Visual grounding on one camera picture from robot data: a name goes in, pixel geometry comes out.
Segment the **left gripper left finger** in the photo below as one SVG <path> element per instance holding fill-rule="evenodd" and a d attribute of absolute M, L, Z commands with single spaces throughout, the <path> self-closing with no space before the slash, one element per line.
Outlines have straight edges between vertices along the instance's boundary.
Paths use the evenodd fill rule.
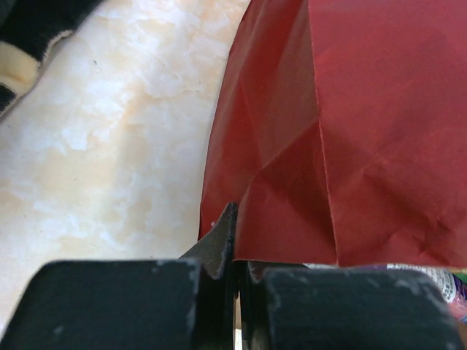
<path fill-rule="evenodd" d="M 1 338 L 3 349 L 232 349 L 238 207 L 175 260 L 43 265 Z"/>

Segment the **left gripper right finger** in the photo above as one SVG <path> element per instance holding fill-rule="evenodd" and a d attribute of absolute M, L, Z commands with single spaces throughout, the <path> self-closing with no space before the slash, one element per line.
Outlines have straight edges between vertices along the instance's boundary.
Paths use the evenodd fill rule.
<path fill-rule="evenodd" d="M 422 271 L 243 262 L 245 349 L 464 349 L 466 328 Z"/>

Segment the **red paper bag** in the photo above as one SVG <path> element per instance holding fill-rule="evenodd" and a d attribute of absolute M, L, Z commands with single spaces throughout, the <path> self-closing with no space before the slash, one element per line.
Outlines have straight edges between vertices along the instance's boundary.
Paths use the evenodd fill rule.
<path fill-rule="evenodd" d="M 251 1 L 212 125 L 201 236 L 234 257 L 466 266 L 466 3 Z"/>

